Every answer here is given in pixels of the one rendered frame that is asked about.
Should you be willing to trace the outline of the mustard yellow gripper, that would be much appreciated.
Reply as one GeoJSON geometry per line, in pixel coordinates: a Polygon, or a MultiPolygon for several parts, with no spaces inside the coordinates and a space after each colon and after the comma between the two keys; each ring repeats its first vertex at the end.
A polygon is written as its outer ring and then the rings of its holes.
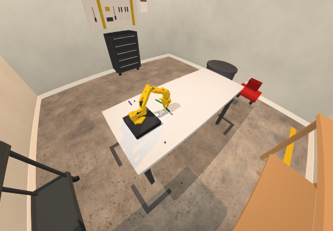
{"type": "Polygon", "coordinates": [[[159,100],[162,100],[162,105],[163,107],[166,109],[166,107],[169,106],[169,104],[171,103],[171,98],[165,99],[165,98],[160,98],[159,100]]]}

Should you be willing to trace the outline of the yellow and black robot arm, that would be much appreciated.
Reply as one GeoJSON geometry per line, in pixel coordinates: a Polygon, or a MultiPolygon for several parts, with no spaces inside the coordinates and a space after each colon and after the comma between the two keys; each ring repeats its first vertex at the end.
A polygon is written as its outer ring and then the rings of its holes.
{"type": "Polygon", "coordinates": [[[157,87],[153,87],[153,86],[146,84],[146,87],[145,87],[144,91],[142,92],[141,97],[138,101],[140,109],[129,113],[131,115],[135,125],[142,124],[146,118],[143,115],[147,114],[146,104],[147,104],[147,101],[149,99],[151,92],[156,93],[156,94],[162,94],[163,98],[165,98],[165,99],[170,98],[170,92],[167,89],[157,88],[157,87]]]}

